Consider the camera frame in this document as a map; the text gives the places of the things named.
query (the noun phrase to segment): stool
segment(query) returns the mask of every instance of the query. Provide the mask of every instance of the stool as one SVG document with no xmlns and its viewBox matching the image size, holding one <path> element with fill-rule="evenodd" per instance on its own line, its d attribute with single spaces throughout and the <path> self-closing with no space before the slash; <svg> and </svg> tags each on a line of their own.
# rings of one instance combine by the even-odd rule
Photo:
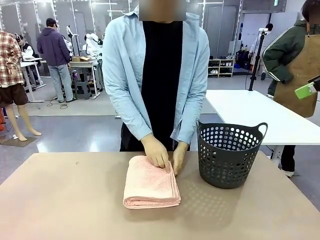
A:
<svg viewBox="0 0 320 240">
<path fill-rule="evenodd" d="M 74 94 L 76 99 L 84 98 L 85 100 L 88 100 L 91 96 L 88 81 L 75 81 Z"/>
</svg>

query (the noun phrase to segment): pink towel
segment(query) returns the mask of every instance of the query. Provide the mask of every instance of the pink towel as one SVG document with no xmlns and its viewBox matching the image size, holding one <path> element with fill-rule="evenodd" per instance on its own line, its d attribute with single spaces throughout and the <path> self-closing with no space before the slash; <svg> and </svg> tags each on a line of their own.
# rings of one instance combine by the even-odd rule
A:
<svg viewBox="0 0 320 240">
<path fill-rule="evenodd" d="M 155 209 L 178 206 L 180 193 L 172 166 L 170 173 L 153 166 L 146 156 L 135 156 L 129 162 L 123 194 L 128 209 Z"/>
</svg>

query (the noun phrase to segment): workbench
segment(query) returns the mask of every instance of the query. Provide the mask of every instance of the workbench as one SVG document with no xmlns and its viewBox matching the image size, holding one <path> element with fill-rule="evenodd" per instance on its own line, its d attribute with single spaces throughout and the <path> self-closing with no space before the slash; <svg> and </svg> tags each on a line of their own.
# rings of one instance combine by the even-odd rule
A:
<svg viewBox="0 0 320 240">
<path fill-rule="evenodd" d="M 320 145 L 319 126 L 257 91 L 208 90 L 206 99 L 226 124 L 253 127 L 267 123 L 261 145 L 272 146 L 277 165 L 285 145 Z"/>
<path fill-rule="evenodd" d="M 29 89 L 29 93 L 31 95 L 31 100 L 29 100 L 29 103 L 44 103 L 45 102 L 44 100 L 36 100 L 35 99 L 35 96 L 34 96 L 34 93 L 32 92 L 32 87 L 31 87 L 31 84 L 30 84 L 30 81 L 29 81 L 28 73 L 27 73 L 27 70 L 26 70 L 26 68 L 28 68 L 28 71 L 30 73 L 30 77 L 32 78 L 32 81 L 35 83 L 36 80 L 35 80 L 35 77 L 33 75 L 33 72 L 31 70 L 30 66 L 31 65 L 37 66 L 38 63 L 35 62 L 35 61 L 23 61 L 20 64 L 21 64 L 24 80 L 26 81 L 26 85 L 27 85 L 27 87 Z"/>
<path fill-rule="evenodd" d="M 98 89 L 97 89 L 97 79 L 98 79 L 98 83 L 100 85 L 100 89 L 103 88 L 102 69 L 100 68 L 100 64 L 98 61 L 99 60 L 80 61 L 80 62 L 71 61 L 70 62 L 71 70 L 76 70 L 78 76 L 79 76 L 78 69 L 91 69 L 92 70 L 92 79 L 93 79 L 94 94 L 95 94 L 95 96 L 92 97 L 93 100 L 96 99 L 100 95 L 100 91 L 98 91 Z"/>
<path fill-rule="evenodd" d="M 1 240 L 308 240 L 320 213 L 259 152 L 245 184 L 225 190 L 199 175 L 187 152 L 181 204 L 129 210 L 129 160 L 142 153 L 36 153 L 0 185 Z"/>
</svg>

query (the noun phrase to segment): hand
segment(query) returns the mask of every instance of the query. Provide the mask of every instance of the hand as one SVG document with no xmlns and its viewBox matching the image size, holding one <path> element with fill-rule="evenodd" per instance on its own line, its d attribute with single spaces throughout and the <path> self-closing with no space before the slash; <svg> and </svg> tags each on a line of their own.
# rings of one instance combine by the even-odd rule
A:
<svg viewBox="0 0 320 240">
<path fill-rule="evenodd" d="M 17 70 L 9 69 L 9 74 L 10 74 L 10 77 L 16 78 L 17 77 Z"/>
<path fill-rule="evenodd" d="M 146 156 L 155 167 L 166 169 L 170 172 L 169 156 L 165 146 L 158 141 L 152 134 L 141 139 Z"/>
<path fill-rule="evenodd" d="M 175 176 L 178 175 L 182 168 L 188 147 L 187 143 L 181 141 L 173 152 L 173 171 Z"/>
</svg>

